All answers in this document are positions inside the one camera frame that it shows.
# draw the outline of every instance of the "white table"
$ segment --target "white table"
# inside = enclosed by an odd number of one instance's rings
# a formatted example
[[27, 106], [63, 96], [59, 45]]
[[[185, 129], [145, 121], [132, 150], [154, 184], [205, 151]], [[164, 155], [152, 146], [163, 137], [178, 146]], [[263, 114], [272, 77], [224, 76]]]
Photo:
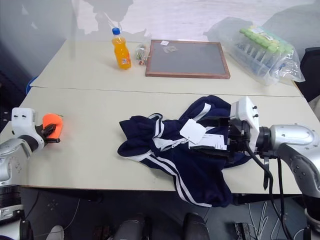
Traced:
[[[166, 119], [177, 119], [202, 96], [33, 87], [21, 107], [35, 109], [38, 124], [46, 113], [63, 115], [64, 127], [60, 143], [49, 144], [31, 156], [24, 184], [49, 188], [173, 191], [171, 176], [117, 154], [118, 147], [126, 140], [119, 121], [155, 112], [162, 113]], [[232, 103], [241, 96], [218, 97]], [[261, 126], [299, 123], [320, 133], [320, 123], [304, 98], [250, 98], [258, 106]], [[0, 141], [10, 137], [9, 123]], [[282, 166], [284, 193], [299, 194], [289, 167]], [[270, 161], [270, 170], [274, 176], [274, 193], [279, 193], [276, 161]], [[267, 193], [263, 189], [264, 173], [253, 160], [224, 169], [223, 175], [233, 193]]]
[[230, 79], [146, 77], [146, 68], [134, 62], [137, 45], [127, 43], [132, 68], [120, 70], [110, 41], [66, 41], [31, 85], [56, 89], [301, 97], [292, 83], [263, 86], [226, 53]]

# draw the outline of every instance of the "blue bottle cap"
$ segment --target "blue bottle cap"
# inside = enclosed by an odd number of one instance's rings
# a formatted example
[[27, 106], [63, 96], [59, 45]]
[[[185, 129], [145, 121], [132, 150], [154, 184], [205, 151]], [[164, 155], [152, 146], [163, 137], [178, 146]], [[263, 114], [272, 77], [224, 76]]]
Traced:
[[118, 27], [114, 27], [114, 28], [112, 28], [112, 33], [113, 33], [113, 35], [119, 35], [120, 29]]

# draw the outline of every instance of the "black chair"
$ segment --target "black chair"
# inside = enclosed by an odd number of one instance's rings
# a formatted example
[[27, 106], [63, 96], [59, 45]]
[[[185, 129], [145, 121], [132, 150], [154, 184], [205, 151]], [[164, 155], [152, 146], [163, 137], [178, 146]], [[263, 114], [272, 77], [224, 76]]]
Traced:
[[310, 102], [320, 95], [320, 47], [305, 49], [300, 69], [305, 81], [297, 82], [296, 85], [305, 99]]

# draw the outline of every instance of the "chalkboard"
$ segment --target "chalkboard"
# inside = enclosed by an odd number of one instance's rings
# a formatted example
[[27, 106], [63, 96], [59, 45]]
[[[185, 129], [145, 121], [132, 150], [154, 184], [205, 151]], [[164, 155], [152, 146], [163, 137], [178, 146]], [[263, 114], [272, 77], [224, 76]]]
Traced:
[[145, 71], [147, 77], [230, 78], [219, 42], [169, 41], [167, 46], [161, 42], [151, 41]]

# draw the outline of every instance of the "black cable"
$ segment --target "black cable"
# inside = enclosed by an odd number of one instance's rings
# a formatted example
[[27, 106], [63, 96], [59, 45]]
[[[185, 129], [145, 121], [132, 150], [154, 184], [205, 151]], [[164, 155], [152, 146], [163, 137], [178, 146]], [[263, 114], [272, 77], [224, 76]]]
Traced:
[[37, 202], [38, 202], [38, 199], [39, 199], [39, 195], [40, 195], [40, 192], [38, 191], [38, 193], [36, 194], [36, 198], [35, 198], [35, 201], [30, 209], [30, 211], [28, 212], [28, 214], [26, 215], [25, 219], [27, 219], [30, 215], [30, 213], [32, 212], [32, 210], [35, 208]]
[[285, 227], [285, 198], [284, 198], [284, 187], [283, 187], [283, 182], [282, 182], [282, 166], [281, 166], [281, 159], [280, 157], [277, 158], [278, 162], [278, 179], [279, 179], [279, 189], [280, 189], [280, 205], [281, 205], [281, 225], [284, 231], [284, 234], [287, 239], [293, 239], [289, 230]]
[[[249, 153], [250, 157], [252, 157], [252, 159], [259, 165], [259, 167], [264, 170], [264, 172], [267, 174], [267, 176], [269, 178], [269, 198], [270, 198], [270, 202], [271, 202], [272, 207], [273, 207], [273, 209], [275, 211], [275, 214], [277, 215], [277, 217], [281, 221], [281, 215], [279, 214], [279, 212], [277, 210], [277, 206], [276, 206], [274, 195], [273, 195], [274, 177], [273, 177], [272, 173], [269, 171], [269, 169], [267, 169], [265, 167], [265, 165], [263, 165], [263, 163], [257, 158], [257, 156], [254, 154], [254, 152], [251, 150], [251, 148], [249, 146], [249, 141], [245, 142], [245, 148], [246, 148], [246, 151]], [[285, 224], [282, 226], [282, 228], [283, 228], [284, 232], [286, 231], [285, 229], [287, 229]]]

